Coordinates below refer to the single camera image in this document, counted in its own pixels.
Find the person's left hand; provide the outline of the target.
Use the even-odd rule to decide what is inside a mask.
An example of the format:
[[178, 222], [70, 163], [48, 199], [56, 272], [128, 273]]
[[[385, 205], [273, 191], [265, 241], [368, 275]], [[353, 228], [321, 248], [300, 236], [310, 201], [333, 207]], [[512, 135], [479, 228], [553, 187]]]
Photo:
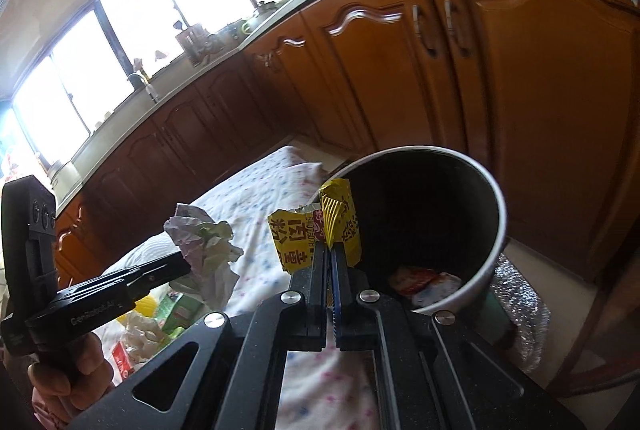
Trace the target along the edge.
[[39, 362], [27, 369], [32, 383], [32, 409], [45, 429], [65, 429], [74, 419], [63, 401], [82, 412], [114, 389], [113, 367], [104, 358], [102, 342], [94, 332], [77, 340], [72, 349], [80, 372], [74, 384], [61, 370]]

